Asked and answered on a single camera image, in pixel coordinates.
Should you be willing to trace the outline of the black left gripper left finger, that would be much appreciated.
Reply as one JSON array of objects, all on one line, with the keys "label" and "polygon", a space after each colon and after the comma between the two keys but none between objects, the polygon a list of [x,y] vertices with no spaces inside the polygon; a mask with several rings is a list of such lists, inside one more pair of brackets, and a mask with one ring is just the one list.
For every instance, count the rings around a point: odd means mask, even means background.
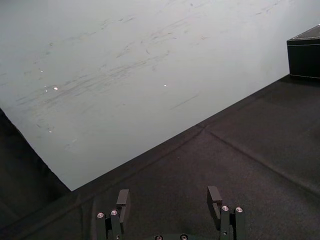
[{"label": "black left gripper left finger", "polygon": [[96,239],[123,240],[125,222],[130,212],[130,191],[122,189],[119,191],[115,208],[108,213],[98,212],[96,214]]}]

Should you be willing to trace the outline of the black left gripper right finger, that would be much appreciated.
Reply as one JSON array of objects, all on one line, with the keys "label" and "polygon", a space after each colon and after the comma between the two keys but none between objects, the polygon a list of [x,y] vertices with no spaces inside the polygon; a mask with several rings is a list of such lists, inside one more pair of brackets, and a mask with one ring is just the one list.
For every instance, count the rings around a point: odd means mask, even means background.
[{"label": "black left gripper right finger", "polygon": [[207,206],[220,240],[245,240],[245,211],[241,206],[231,208],[223,204],[216,186],[207,187]]}]

